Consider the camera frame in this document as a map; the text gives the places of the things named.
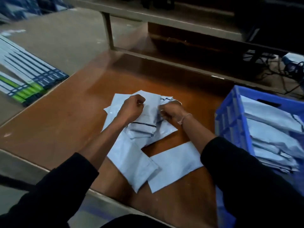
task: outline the person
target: person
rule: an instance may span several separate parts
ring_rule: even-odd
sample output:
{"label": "person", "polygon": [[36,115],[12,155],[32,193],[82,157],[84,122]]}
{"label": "person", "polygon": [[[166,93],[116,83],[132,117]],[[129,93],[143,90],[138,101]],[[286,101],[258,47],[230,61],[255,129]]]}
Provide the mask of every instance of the person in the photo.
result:
{"label": "person", "polygon": [[[34,190],[21,197],[1,227],[68,227],[98,169],[125,126],[136,120],[145,99],[131,96],[112,123],[78,153],[50,171]],[[182,121],[182,128],[201,153],[201,161],[222,190],[224,205],[236,217],[235,227],[302,226],[303,197],[281,176],[255,157],[206,129],[178,101],[160,107],[164,119]],[[167,227],[151,218],[126,215],[103,228]]]}

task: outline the crate handle hole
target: crate handle hole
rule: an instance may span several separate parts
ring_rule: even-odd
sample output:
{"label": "crate handle hole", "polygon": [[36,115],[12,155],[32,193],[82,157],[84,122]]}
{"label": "crate handle hole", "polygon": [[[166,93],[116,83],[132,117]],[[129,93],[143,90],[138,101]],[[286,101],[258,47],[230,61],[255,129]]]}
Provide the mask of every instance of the crate handle hole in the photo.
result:
{"label": "crate handle hole", "polygon": [[282,104],[279,104],[279,103],[274,103],[274,102],[270,102],[270,101],[266,101],[266,100],[262,100],[262,99],[257,99],[257,101],[261,102],[261,103],[264,103],[264,104],[267,104],[267,105],[270,105],[270,106],[273,106],[273,107],[280,107]]}

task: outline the brown tabletop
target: brown tabletop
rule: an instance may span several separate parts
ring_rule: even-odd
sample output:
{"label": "brown tabletop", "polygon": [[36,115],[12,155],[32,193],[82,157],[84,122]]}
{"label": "brown tabletop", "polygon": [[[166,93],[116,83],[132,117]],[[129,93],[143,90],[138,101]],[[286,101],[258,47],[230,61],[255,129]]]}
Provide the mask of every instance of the brown tabletop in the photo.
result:
{"label": "brown tabletop", "polygon": [[[214,113],[233,84],[118,52],[105,52],[0,128],[0,148],[49,170],[79,151],[102,129],[115,93],[144,90],[181,101],[214,131]],[[152,156],[189,139],[177,132],[145,147]],[[136,194],[108,159],[92,189],[176,227],[216,227],[215,187],[205,167],[151,193]]]}

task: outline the bracelet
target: bracelet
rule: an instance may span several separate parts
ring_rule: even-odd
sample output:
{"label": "bracelet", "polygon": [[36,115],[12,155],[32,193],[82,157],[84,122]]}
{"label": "bracelet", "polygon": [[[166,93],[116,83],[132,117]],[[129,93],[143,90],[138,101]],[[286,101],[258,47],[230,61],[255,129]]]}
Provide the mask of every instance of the bracelet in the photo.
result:
{"label": "bracelet", "polygon": [[182,125],[182,124],[183,124],[184,118],[187,117],[188,115],[192,115],[192,114],[186,114],[186,115],[183,116],[183,117],[181,118],[181,120],[180,120],[179,122],[177,122],[177,123],[180,124],[180,125]]}

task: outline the black sleeve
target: black sleeve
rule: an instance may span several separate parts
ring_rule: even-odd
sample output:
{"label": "black sleeve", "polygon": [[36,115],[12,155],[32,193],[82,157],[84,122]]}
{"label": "black sleeve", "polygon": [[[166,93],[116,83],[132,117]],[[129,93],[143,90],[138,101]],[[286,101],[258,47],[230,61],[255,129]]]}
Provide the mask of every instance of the black sleeve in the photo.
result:
{"label": "black sleeve", "polygon": [[79,209],[98,171],[74,153],[50,171],[31,192],[21,197],[7,214],[2,227],[62,227]]}
{"label": "black sleeve", "polygon": [[302,226],[304,199],[281,176],[224,138],[204,148],[201,161],[223,192],[237,224]]}

